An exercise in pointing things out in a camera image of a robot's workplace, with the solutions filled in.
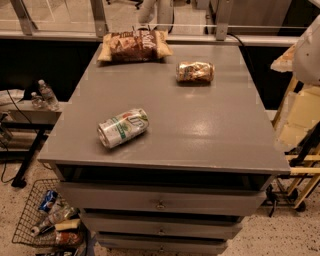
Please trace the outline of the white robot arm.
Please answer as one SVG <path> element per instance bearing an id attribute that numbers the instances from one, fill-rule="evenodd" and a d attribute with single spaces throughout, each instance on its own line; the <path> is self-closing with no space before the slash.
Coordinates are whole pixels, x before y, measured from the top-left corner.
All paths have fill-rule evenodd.
<path id="1" fill-rule="evenodd" d="M 293 74 L 305 84 L 320 85 L 320 15 L 297 41 Z"/>

